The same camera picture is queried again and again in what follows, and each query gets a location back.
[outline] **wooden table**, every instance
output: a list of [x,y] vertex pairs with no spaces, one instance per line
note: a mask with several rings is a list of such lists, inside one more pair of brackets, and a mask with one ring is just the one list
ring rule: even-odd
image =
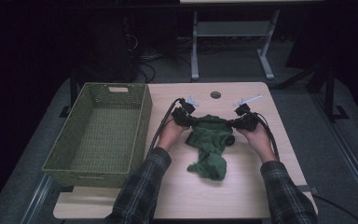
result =
[[[281,118],[266,84],[248,83],[187,83],[149,84],[153,99],[152,116],[145,150],[148,150],[160,121],[177,98],[192,96],[200,103],[192,114],[207,114],[223,119],[235,119],[233,104],[241,98],[262,97],[248,103],[251,110],[268,121],[280,152],[281,161],[298,186],[307,185],[296,155],[283,127]],[[213,99],[212,91],[221,93]],[[234,131],[236,142],[226,147],[227,175],[222,181],[200,178],[186,168],[197,161],[198,150],[185,144],[191,130],[182,134],[172,147],[172,165],[163,177],[155,218],[269,218],[269,206],[262,176],[261,162],[249,148],[244,136]],[[74,187],[62,192],[54,209],[56,218],[104,218],[110,214],[119,189]],[[306,195],[312,200],[309,192]]]

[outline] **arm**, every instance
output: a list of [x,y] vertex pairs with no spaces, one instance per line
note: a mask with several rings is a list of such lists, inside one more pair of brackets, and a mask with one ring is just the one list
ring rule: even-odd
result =
[[317,223],[310,199],[293,183],[283,163],[275,157],[266,130],[259,123],[253,132],[243,134],[263,165],[261,175],[267,190],[269,211],[273,223]]
[[166,123],[156,147],[141,168],[126,180],[105,223],[149,223],[153,219],[161,180],[171,164],[168,151],[187,129],[174,121]]

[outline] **metal stand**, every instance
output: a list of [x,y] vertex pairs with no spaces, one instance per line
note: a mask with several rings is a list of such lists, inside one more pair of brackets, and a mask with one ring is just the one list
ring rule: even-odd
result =
[[270,21],[198,21],[197,11],[193,20],[193,50],[191,52],[191,78],[199,79],[199,61],[197,58],[198,36],[264,36],[266,42],[262,49],[257,50],[257,56],[263,66],[267,79],[273,79],[271,67],[267,60],[267,51],[280,10],[275,10]]

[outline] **gray carpet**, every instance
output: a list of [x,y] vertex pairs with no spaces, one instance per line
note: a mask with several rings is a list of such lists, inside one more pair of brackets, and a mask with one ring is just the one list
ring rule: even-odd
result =
[[[262,40],[236,42],[215,54],[200,54],[199,82],[263,81],[275,85],[295,75],[300,70],[284,66],[291,42],[273,42],[268,59],[276,75],[266,80],[255,50]],[[156,70],[155,83],[189,82],[189,53],[181,54],[181,60],[160,59],[149,63]],[[152,76],[152,70],[142,67]],[[339,204],[358,216],[358,184],[345,162],[340,145],[334,137],[330,124],[318,109],[315,98],[324,96],[321,92],[310,95],[305,91],[309,78],[301,79],[282,91],[271,94],[289,135],[296,156],[309,185],[317,189],[318,195]],[[144,82],[138,76],[135,82]],[[342,105],[350,119],[338,120],[335,124],[351,146],[358,160],[358,107],[349,91],[337,82],[336,105]],[[21,223],[32,201],[34,190],[43,173],[41,167],[58,135],[64,119],[59,118],[64,106],[70,104],[69,83],[62,84],[51,105],[25,149],[16,169],[0,195],[0,223]],[[101,223],[101,220],[58,220],[52,215],[59,193],[64,190],[56,182],[51,183],[43,205],[35,210],[34,223]],[[315,199],[319,210],[319,223],[357,223],[328,203]]]

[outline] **green basket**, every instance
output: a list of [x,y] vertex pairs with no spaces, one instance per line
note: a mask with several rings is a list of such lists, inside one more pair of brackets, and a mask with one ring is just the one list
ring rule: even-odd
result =
[[121,188],[144,160],[151,110],[145,84],[86,83],[42,170],[63,186]]

